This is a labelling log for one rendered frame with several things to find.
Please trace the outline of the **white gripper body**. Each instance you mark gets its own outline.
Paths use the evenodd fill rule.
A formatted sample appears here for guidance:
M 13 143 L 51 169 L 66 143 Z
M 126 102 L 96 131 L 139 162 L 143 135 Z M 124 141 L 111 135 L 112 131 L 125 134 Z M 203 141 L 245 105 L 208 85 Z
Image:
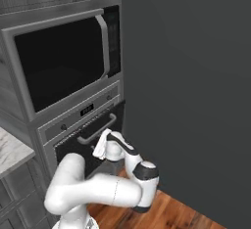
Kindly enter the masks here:
M 107 136 L 112 132 L 111 129 L 109 128 L 106 128 L 98 142 L 97 142 L 97 145 L 92 153 L 92 156 L 94 156 L 95 158 L 99 159 L 99 160 L 103 160 L 105 158 L 105 155 L 106 155 L 106 145 L 107 145 Z

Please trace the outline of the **black oven door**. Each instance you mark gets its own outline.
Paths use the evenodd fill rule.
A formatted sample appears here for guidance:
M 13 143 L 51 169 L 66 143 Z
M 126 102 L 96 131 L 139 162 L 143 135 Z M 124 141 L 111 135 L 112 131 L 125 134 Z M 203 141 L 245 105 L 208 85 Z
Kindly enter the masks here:
M 92 156 L 92 153 L 96 147 L 100 135 L 93 139 L 87 145 L 82 145 L 77 141 L 79 136 L 88 138 L 94 132 L 99 130 L 103 125 L 110 121 L 109 114 L 116 115 L 117 120 L 109 128 L 112 131 L 123 131 L 124 113 L 125 113 L 125 101 L 121 101 L 118 104 L 110 105 L 106 110 L 99 113 L 97 116 L 90 119 L 71 135 L 62 139 L 59 143 L 54 145 L 54 151 L 56 153 L 57 163 L 60 163 L 64 156 L 68 153 L 76 153 L 84 157 L 85 170 L 84 176 L 86 178 L 92 177 L 96 173 L 109 173 L 117 175 L 123 167 L 123 161 L 117 160 L 111 162 L 108 160 L 99 160 Z

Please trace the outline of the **grey wood base cupboard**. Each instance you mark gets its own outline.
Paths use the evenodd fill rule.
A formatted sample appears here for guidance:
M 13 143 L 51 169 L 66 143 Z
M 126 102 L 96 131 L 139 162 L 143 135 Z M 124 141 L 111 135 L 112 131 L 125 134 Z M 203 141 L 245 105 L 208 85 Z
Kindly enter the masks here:
M 44 207 L 47 183 L 36 159 L 0 173 L 0 229 L 52 229 Z

